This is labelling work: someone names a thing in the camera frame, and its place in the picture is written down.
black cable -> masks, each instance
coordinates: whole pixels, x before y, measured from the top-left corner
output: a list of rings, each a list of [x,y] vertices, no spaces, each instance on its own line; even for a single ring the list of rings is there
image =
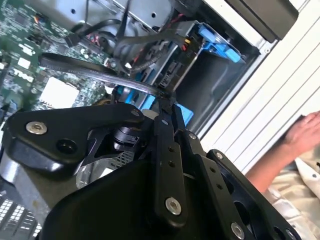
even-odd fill
[[[134,44],[148,44],[164,40],[173,42],[181,48],[185,43],[185,39],[185,37],[176,34],[170,29],[148,36],[125,36],[117,41],[114,47],[113,57],[119,59],[125,46]]]
[[[84,24],[83,27],[87,26],[88,23],[88,18],[89,18],[89,1],[90,0],[86,0],[85,2],[85,16],[84,16]]]
[[[169,98],[171,96],[169,93],[144,82],[139,82],[128,77],[119,77],[114,70],[103,65],[81,61],[72,57],[45,52],[39,56],[38,62],[41,67],[64,73],[79,74],[98,81],[125,86],[156,97]]]
[[[147,60],[139,65],[135,65],[132,68],[127,68],[123,63],[120,61],[118,62],[118,65],[120,66],[121,70],[125,72],[126,74],[136,74],[141,72],[142,70],[149,67],[151,64],[154,64],[156,61],[158,61],[160,58],[162,58],[166,53],[168,52],[167,48],[162,49],[161,51],[157,52],[150,60]]]
[[[121,21],[119,19],[107,19],[107,20],[103,20],[89,28],[87,28],[86,30],[82,31],[81,33],[79,33],[79,37],[83,38],[89,34],[92,34],[93,32],[96,32],[104,27],[107,26],[111,26],[111,25],[120,25]]]
[[[123,38],[125,36],[130,5],[131,5],[131,0],[128,0],[123,13],[123,18],[122,18],[120,27],[118,29],[118,32],[115,35],[116,39]]]

chip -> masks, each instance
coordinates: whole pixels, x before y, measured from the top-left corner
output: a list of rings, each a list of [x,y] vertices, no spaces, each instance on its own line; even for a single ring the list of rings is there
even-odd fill
[[[18,13],[15,15],[14,20],[15,20],[18,24],[20,24],[20,25],[25,25],[25,23],[26,23],[26,21],[27,21],[27,17],[25,17],[24,15],[22,15],[21,13],[18,12]]]
[[[50,77],[39,100],[54,109],[66,109],[73,106],[78,94],[78,89]]]
[[[60,45],[58,48],[57,48],[57,52],[59,53],[59,54],[65,54],[66,53],[66,51],[67,51],[67,47],[66,46],[64,46],[64,45]]]

black cover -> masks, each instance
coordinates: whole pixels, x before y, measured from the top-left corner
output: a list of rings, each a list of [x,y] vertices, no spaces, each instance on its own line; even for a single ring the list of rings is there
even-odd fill
[[[272,43],[282,40],[299,12],[289,0],[226,0],[259,34]]]

person's hand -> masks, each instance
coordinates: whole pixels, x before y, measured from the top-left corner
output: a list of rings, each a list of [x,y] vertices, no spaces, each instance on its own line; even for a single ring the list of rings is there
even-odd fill
[[[284,142],[296,156],[320,144],[320,111],[310,113],[287,132]]]

screw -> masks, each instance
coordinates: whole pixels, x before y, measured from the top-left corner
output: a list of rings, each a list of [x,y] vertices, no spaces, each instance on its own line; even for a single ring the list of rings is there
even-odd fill
[[[136,110],[132,110],[131,113],[132,113],[133,115],[135,115],[136,117],[139,117],[139,113],[138,113]]]
[[[196,140],[196,139],[197,139],[197,136],[194,135],[193,133],[190,133],[190,134],[189,134],[189,137],[192,138],[193,140]]]
[[[112,62],[110,63],[110,66],[114,69],[114,68],[117,66],[117,64],[116,64],[115,61],[112,61]]]
[[[47,126],[43,122],[39,121],[31,121],[26,126],[25,129],[32,134],[42,135],[45,134],[48,129]]]
[[[224,156],[220,152],[216,152],[215,155],[218,157],[218,159],[222,160],[224,159]]]
[[[240,240],[245,239],[245,232],[242,230],[242,228],[239,226],[238,223],[236,222],[231,223],[231,230],[238,239]]]
[[[180,215],[181,214],[181,205],[180,203],[173,197],[169,197],[165,200],[165,207],[166,209],[172,213],[173,215]]]
[[[292,240],[297,240],[297,238],[295,237],[295,235],[294,235],[289,229],[286,229],[285,231],[286,231],[286,233],[289,235],[289,237],[290,237]]]

